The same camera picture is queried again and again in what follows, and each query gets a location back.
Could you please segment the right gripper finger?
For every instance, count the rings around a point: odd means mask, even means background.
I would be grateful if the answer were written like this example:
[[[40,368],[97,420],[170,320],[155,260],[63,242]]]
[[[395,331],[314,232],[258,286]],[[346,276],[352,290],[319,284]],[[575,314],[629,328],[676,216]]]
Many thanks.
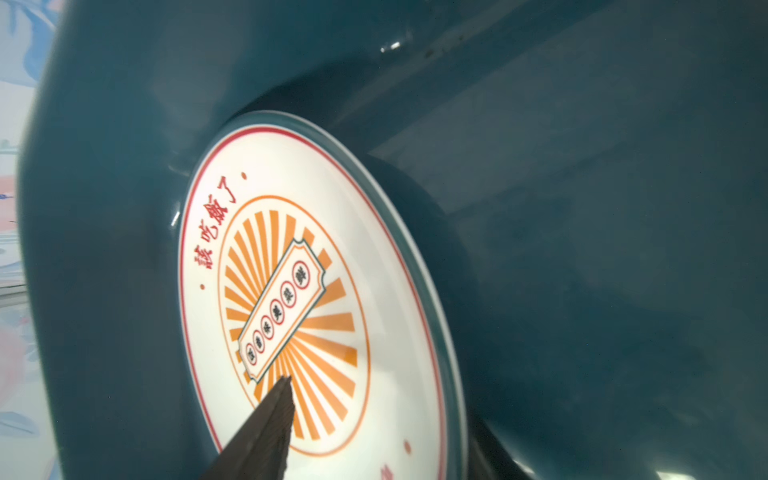
[[[283,479],[294,414],[291,377],[281,377],[200,478]]]

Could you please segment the sunburst plate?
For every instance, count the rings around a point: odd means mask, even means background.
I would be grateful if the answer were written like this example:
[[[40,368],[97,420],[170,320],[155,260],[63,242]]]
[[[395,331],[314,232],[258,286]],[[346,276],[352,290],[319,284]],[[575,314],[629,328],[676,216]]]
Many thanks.
[[[177,279],[216,458],[291,377],[283,479],[467,477],[434,277],[380,184],[327,131],[279,111],[228,122],[191,179]]]

